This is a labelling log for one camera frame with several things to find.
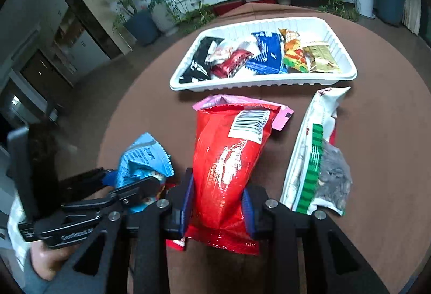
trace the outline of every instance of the gold wrapper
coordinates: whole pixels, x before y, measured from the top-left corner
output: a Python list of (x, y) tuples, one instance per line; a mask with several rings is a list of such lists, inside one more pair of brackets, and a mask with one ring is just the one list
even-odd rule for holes
[(310, 57), (311, 73), (342, 73), (337, 62), (331, 55), (327, 44), (309, 44), (308, 46), (305, 46), (303, 50), (304, 53)]

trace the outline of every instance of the green stripe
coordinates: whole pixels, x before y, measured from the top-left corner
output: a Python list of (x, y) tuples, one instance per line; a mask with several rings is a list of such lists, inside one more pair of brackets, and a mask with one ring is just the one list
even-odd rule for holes
[(323, 126), (313, 124), (313, 137), (310, 161), (305, 174), (304, 186), (301, 191), (297, 212), (307, 214), (307, 210), (314, 198), (320, 172), (320, 160), (322, 159)]

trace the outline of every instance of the blue flower pot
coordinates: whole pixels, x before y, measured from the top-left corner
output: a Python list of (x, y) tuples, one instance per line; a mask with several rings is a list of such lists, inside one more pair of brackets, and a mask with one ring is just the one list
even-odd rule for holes
[(377, 16), (388, 24), (398, 26), (402, 20), (406, 0), (375, 0)]
[(159, 37), (159, 30), (152, 21), (148, 9), (139, 11), (124, 26), (142, 46), (153, 43)]

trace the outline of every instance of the red box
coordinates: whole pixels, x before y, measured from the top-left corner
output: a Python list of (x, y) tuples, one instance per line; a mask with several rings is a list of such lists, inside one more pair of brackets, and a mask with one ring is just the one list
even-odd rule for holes
[(216, 13), (217, 16), (221, 16), (242, 5), (244, 5), (244, 0), (229, 1), (215, 6), (214, 12)]

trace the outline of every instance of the black snack wrapper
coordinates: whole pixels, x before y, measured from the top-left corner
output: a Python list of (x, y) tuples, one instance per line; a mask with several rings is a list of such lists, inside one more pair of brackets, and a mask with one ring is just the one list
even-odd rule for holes
[(219, 37), (205, 36), (200, 41), (200, 44), (193, 55), (190, 66), (180, 77), (180, 84), (211, 79), (211, 64), (205, 63), (205, 59), (208, 56), (208, 50), (213, 41), (218, 45), (223, 41), (223, 39)]

